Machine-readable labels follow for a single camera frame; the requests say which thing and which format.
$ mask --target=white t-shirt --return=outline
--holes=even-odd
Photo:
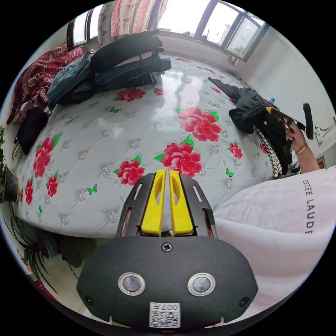
[[[335,228],[336,166],[242,190],[214,217],[219,239],[245,255],[259,288],[234,323],[287,297],[320,260]]]

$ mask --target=window frame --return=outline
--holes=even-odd
[[[216,43],[213,43],[211,41],[207,41],[207,40],[202,40],[203,43],[212,46],[215,49],[221,50],[224,53],[233,56],[239,60],[242,60],[243,62],[247,62],[248,59],[250,58],[250,56],[253,54],[254,50],[256,49],[256,47],[258,46],[259,42],[261,41],[261,39],[263,38],[263,36],[265,35],[265,33],[267,32],[268,28],[269,28],[269,24],[267,24],[266,22],[264,23],[263,26],[260,26],[260,24],[256,21],[253,20],[253,17],[250,16],[249,12],[247,10],[241,11],[238,8],[236,8],[235,6],[224,2],[222,0],[210,0],[207,7],[204,10],[204,13],[202,15],[202,18],[198,24],[198,27],[196,29],[195,35],[194,37],[191,37],[192,39],[196,39],[196,40],[200,40],[203,32],[205,30],[205,27],[213,13],[213,11],[215,10],[215,7],[217,6],[217,4],[220,3],[223,6],[227,6],[233,10],[235,10],[238,15],[236,17],[236,19],[234,20],[232,26],[230,27],[229,31],[227,32],[227,35],[225,36],[223,42],[221,45],[218,45]],[[248,19],[249,21],[251,21],[255,26],[258,27],[259,31],[257,33],[257,35],[254,37],[254,39],[252,40],[252,43],[250,44],[250,46],[248,47],[248,49],[246,50],[245,54],[243,56],[238,55],[237,53],[231,51],[228,49],[228,46],[230,44],[230,42],[233,40],[235,33],[237,32],[237,30],[239,29],[240,25],[242,24],[242,22]]]
[[[81,42],[77,42],[74,43],[74,28],[75,28],[75,20],[76,18],[74,18],[73,20],[71,20],[68,24],[68,29],[66,31],[66,43],[67,43],[67,47],[68,47],[68,51],[71,51],[72,49],[79,47],[79,46],[85,46],[86,44],[91,44],[91,43],[95,43],[98,42],[98,37],[90,37],[90,26],[91,26],[91,18],[92,18],[92,14],[93,11],[96,7],[93,7],[92,9],[90,9],[87,14],[86,14],[86,19],[85,19],[85,27],[84,27],[84,32],[85,32],[85,40],[81,41]]]
[[[211,41],[208,40],[202,40],[201,37],[203,35],[203,32],[205,30],[205,27],[213,13],[213,11],[215,10],[215,7],[217,6],[218,3],[221,3],[223,6],[227,6],[233,10],[235,10],[238,15],[236,17],[236,19],[234,20],[232,26],[229,28],[223,42],[221,45],[218,45],[216,43],[213,43]],[[68,46],[68,50],[72,50],[75,47],[78,46],[84,46],[87,44],[92,44],[92,43],[96,43],[98,42],[98,37],[90,37],[90,25],[91,25],[91,18],[92,18],[92,13],[94,11],[95,7],[90,9],[87,12],[86,15],[86,20],[85,20],[85,41],[82,42],[78,42],[78,43],[74,43],[74,27],[75,27],[75,20],[73,19],[69,22],[68,24],[68,29],[67,29],[67,46]],[[259,42],[261,41],[261,39],[264,37],[265,33],[267,32],[268,28],[269,28],[269,24],[267,24],[266,22],[263,24],[263,26],[260,26],[260,24],[258,22],[256,22],[255,20],[253,20],[253,16],[251,16],[252,14],[249,13],[247,10],[240,10],[238,8],[236,8],[235,6],[223,1],[223,0],[210,0],[207,7],[205,8],[202,17],[198,23],[198,26],[196,28],[196,32],[194,34],[194,36],[188,36],[188,39],[191,40],[196,40],[196,41],[201,41],[202,43],[222,51],[223,53],[227,54],[228,56],[231,56],[235,59],[241,60],[243,62],[247,62],[250,58],[250,56],[253,54],[254,50],[256,49],[256,47],[258,46]],[[245,54],[243,56],[231,51],[228,49],[228,46],[230,44],[230,42],[233,40],[237,30],[239,29],[240,25],[242,24],[242,22],[247,19],[249,21],[251,21],[256,27],[258,27],[259,31],[256,34],[256,36],[254,37],[254,39],[252,40],[250,46],[248,47],[248,49],[246,50]],[[160,30],[159,29],[159,34],[160,35],[166,35],[166,36],[178,36],[178,37],[186,37],[184,34],[180,34],[180,33],[175,33],[173,31],[166,31],[166,30]]]

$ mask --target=qr code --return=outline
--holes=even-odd
[[[179,303],[150,303],[149,326],[152,328],[179,328],[180,317]]]

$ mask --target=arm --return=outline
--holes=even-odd
[[[298,156],[301,173],[309,173],[320,169],[312,150],[306,143],[305,136],[294,122],[290,125],[290,128],[286,129],[286,139],[293,141],[291,149]]]

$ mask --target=curtain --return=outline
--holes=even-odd
[[[98,41],[103,46],[120,36],[157,29],[168,0],[117,0],[106,3],[98,21]]]

